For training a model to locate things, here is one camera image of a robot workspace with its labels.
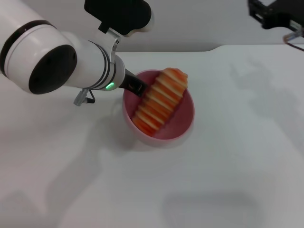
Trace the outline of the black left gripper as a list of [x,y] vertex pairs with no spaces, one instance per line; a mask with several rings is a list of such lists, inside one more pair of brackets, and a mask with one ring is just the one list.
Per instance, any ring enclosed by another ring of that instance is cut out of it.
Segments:
[[148,85],[144,81],[138,79],[136,75],[129,70],[125,69],[124,79],[120,88],[130,91],[136,96],[143,96]]

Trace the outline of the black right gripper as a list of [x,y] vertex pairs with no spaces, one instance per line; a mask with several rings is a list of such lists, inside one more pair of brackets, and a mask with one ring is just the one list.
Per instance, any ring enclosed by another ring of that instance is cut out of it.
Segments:
[[248,11],[263,29],[287,28],[287,17],[301,26],[304,25],[304,0],[275,0],[269,5],[260,0],[249,0]]

